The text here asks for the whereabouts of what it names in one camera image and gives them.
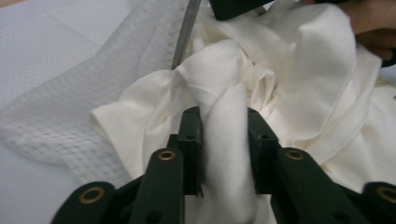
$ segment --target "brass grommet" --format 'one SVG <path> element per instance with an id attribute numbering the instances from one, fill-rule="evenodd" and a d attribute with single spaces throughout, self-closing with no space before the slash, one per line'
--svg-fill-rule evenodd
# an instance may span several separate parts
<path id="1" fill-rule="evenodd" d="M 296 150 L 289 150 L 286 152 L 286 156 L 295 161 L 301 161 L 304 159 L 303 153 Z"/>
<path id="2" fill-rule="evenodd" d="M 381 196 L 382 199 L 390 203 L 396 203 L 396 189 L 379 187 L 376 189 L 376 192 L 379 194 L 379 196 Z"/>
<path id="3" fill-rule="evenodd" d="M 90 197 L 90 193 L 96 193 L 95 196 Z M 96 203 L 97 201 L 101 200 L 105 196 L 105 190 L 100 187 L 92 187 L 90 189 L 85 190 L 82 194 L 79 195 L 79 202 L 80 203 Z"/>
<path id="4" fill-rule="evenodd" d="M 162 161 L 170 161 L 176 156 L 176 153 L 173 151 L 163 151 L 158 155 L 158 158 Z"/>

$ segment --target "black clamp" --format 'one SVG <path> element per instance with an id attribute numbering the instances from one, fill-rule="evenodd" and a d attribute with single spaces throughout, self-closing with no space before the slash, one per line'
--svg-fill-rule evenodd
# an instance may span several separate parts
<path id="1" fill-rule="evenodd" d="M 368 183 L 363 193 L 334 184 L 312 157 L 283 148 L 261 115 L 248 110 L 250 160 L 257 194 L 271 194 L 278 223 L 396 223 L 396 186 Z M 184 223 L 184 195 L 201 195 L 202 125 L 186 110 L 179 134 L 155 151 L 146 173 L 120 189 L 93 182 L 77 189 L 52 224 Z"/>

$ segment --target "white mesh fabric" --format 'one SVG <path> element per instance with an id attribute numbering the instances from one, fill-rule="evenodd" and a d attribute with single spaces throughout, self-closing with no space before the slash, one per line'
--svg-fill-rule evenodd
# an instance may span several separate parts
<path id="1" fill-rule="evenodd" d="M 170 67 L 188 3 L 140 1 L 94 57 L 4 107 L 0 138 L 36 160 L 69 165 L 83 182 L 119 187 L 129 181 L 89 113 L 116 101 L 143 75 Z"/>
<path id="2" fill-rule="evenodd" d="M 91 58 L 138 3 L 138 0 L 77 1 L 44 10 L 29 19 L 12 22 L 11 18 L 10 24 L 0 29 L 0 109 Z"/>

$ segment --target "cream satin fabric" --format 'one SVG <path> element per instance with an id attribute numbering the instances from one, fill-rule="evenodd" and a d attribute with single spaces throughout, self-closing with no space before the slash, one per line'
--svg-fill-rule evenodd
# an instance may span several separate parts
<path id="1" fill-rule="evenodd" d="M 350 153 L 364 134 L 380 66 L 356 47 L 348 17 L 337 7 L 279 0 L 261 17 L 247 14 L 226 22 L 203 12 L 189 52 L 175 71 L 143 77 L 117 102 L 92 111 L 97 132 L 138 177 L 150 154 L 177 133 L 182 111 L 200 106 L 205 197 L 188 199 L 188 223 L 273 222 L 265 197 L 257 197 L 252 184 L 248 106 L 260 111 L 283 147 L 307 150 L 339 183 L 359 190 L 371 179 L 358 175 L 348 182 L 349 175 L 364 172 L 342 171 L 370 153 L 368 147 L 343 158 L 341 166 L 332 161 L 343 149 Z M 391 141 L 382 145 L 383 155 L 391 153 Z M 377 169 L 367 167 L 366 173 Z"/>

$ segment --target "white fabric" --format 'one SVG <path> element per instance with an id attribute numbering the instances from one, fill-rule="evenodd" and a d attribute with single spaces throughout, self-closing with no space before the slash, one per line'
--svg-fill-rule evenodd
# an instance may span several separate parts
<path id="1" fill-rule="evenodd" d="M 192 55 L 175 71 L 144 77 L 117 102 L 92 111 L 97 132 L 114 146 L 132 177 L 138 177 L 149 155 L 177 132 L 181 112 L 200 106 L 205 197 L 188 201 L 188 223 L 273 221 L 262 215 L 268 205 L 252 185 L 247 106 L 260 111 L 283 147 L 308 151 L 338 183 L 357 191 L 372 178 L 349 175 L 380 173 L 386 167 L 371 165 L 368 156 L 374 146 L 364 141 L 384 141 L 373 164 L 394 154 L 388 134 L 365 137 L 366 129 L 375 131 L 367 123 L 362 127 L 375 107 L 371 94 L 380 61 L 355 46 L 348 17 L 337 7 L 279 0 L 262 17 L 244 15 L 226 22 L 203 13 L 190 47 Z M 384 108 L 383 114 L 391 116 L 394 107 Z M 394 119 L 388 121 L 394 126 Z M 365 156 L 360 170 L 354 170 L 353 164 Z M 371 176 L 396 183 L 390 171 Z"/>
<path id="2" fill-rule="evenodd" d="M 89 113 L 170 68 L 187 4 L 86 0 L 2 29 L 0 140 L 35 160 L 67 164 L 84 183 L 130 181 Z"/>
<path id="3" fill-rule="evenodd" d="M 0 89 L 4 90 L 0 95 L 0 108 L 91 58 L 136 3 L 136 0 L 80 0 L 46 9 L 41 6 L 43 3 L 34 0 L 10 9 L 0 8 L 0 15 L 4 17 L 0 20 L 9 20 L 0 30 Z M 6 18 L 11 13 L 16 14 L 14 17 L 20 15 L 12 9 L 24 5 L 28 5 L 30 12 L 36 10 L 37 13 L 21 21 L 11 15 L 10 19 Z"/>

